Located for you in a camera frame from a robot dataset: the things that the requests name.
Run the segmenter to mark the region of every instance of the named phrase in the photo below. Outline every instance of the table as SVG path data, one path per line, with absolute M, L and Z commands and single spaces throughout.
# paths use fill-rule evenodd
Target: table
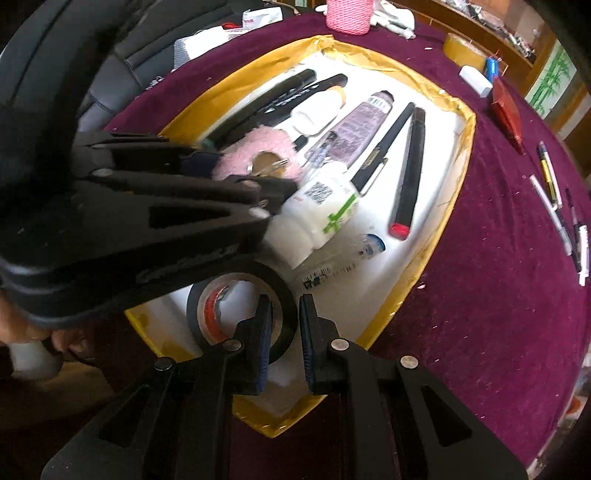
M 442 53 L 444 34 L 420 22 L 415 32 L 410 41 L 381 28 L 355 37 L 330 31 L 318 14 L 294 17 L 190 62 L 107 128 L 159 132 L 229 73 L 317 34 L 332 33 L 386 54 L 462 98 L 478 116 L 462 191 L 420 281 L 371 351 L 386 358 L 415 355 L 527 466 L 569 400 L 591 333 L 589 288 L 577 286 L 572 260 L 527 179 L 532 173 L 541 178 L 539 140 L 583 221 L 591 219 L 591 202 L 560 143 L 515 89 L 523 157 L 496 126 L 488 101 L 458 77 L 459 68 Z M 564 216 L 570 225 L 569 212 Z M 336 400 L 327 400 L 273 440 L 235 420 L 232 478 L 337 478 L 338 415 Z

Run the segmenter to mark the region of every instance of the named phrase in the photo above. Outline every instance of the hand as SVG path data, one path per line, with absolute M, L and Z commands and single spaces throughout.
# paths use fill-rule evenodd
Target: hand
M 38 342 L 51 335 L 51 342 L 57 351 L 71 349 L 84 357 L 89 350 L 87 334 L 81 328 L 50 331 L 32 325 L 0 290 L 0 345 Z

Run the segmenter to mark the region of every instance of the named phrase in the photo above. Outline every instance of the red marker cap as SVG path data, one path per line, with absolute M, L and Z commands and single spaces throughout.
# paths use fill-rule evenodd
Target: red marker cap
M 406 240 L 410 233 L 410 227 L 395 223 L 388 229 L 388 233 L 398 240 Z

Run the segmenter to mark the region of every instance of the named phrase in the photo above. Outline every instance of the white bottle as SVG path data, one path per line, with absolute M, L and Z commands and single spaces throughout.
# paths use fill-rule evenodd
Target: white bottle
M 345 91 L 339 86 L 315 93 L 291 111 L 292 124 L 308 137 L 316 135 L 335 119 L 345 100 Z
M 321 248 L 356 211 L 358 193 L 341 162 L 329 162 L 273 218 L 265 241 L 292 269 Z

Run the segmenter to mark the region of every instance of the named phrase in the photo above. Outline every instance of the pink scrunchie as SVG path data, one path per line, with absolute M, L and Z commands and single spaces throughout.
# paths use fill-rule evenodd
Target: pink scrunchie
M 213 170 L 213 179 L 247 175 L 248 167 L 261 152 L 271 152 L 282 160 L 288 160 L 283 175 L 285 179 L 297 179 L 300 176 L 301 168 L 296 162 L 296 151 L 289 135 L 283 130 L 258 127 L 224 150 L 222 159 Z

